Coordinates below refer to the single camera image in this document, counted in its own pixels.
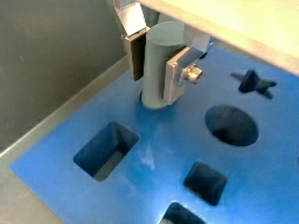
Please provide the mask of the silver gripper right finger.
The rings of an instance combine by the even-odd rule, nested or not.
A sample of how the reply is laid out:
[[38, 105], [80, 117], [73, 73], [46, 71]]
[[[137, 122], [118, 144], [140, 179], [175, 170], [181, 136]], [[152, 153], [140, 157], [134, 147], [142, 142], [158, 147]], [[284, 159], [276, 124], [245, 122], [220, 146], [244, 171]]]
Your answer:
[[191, 26], [184, 26], [183, 40], [185, 46], [177, 50], [165, 62], [163, 100], [172, 105], [184, 93], [185, 83], [196, 84], [203, 70], [196, 63], [212, 48], [215, 38]]

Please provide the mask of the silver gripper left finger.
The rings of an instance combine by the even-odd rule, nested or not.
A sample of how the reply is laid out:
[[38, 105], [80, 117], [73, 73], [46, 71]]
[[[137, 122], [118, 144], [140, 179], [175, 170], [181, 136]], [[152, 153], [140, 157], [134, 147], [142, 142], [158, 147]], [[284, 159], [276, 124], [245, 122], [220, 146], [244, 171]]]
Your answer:
[[144, 75], [145, 34], [149, 27], [145, 25], [141, 4], [136, 0], [112, 0], [112, 4], [120, 21], [132, 79], [137, 81]]

